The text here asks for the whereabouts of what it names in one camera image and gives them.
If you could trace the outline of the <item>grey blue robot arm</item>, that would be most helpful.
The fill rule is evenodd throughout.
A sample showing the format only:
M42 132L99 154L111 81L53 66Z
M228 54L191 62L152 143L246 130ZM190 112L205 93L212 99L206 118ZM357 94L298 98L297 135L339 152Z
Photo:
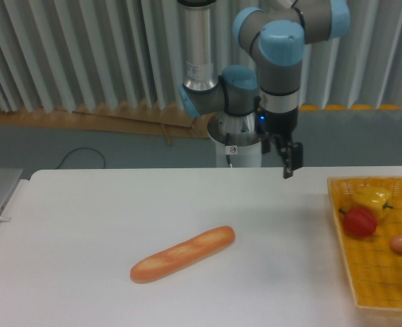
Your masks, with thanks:
M189 116L209 115L207 132L219 168L260 167L275 150L290 178L303 166L303 145L292 138L298 121L305 47L344 36L350 11L344 1L277 2L273 13L241 10L232 25L255 69L215 69L214 1L180 1L186 73L179 87Z

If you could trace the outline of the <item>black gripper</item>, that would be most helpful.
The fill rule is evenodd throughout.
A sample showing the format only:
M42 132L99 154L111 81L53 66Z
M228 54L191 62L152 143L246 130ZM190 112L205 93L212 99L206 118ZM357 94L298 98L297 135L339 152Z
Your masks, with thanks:
M303 167L303 144L289 138L297 126L298 108L288 112L269 112L258 108L257 116L261 131L280 135L277 136L277 154L283 164L283 178L292 177L295 170ZM261 138L261 145L262 153L271 151L268 135Z

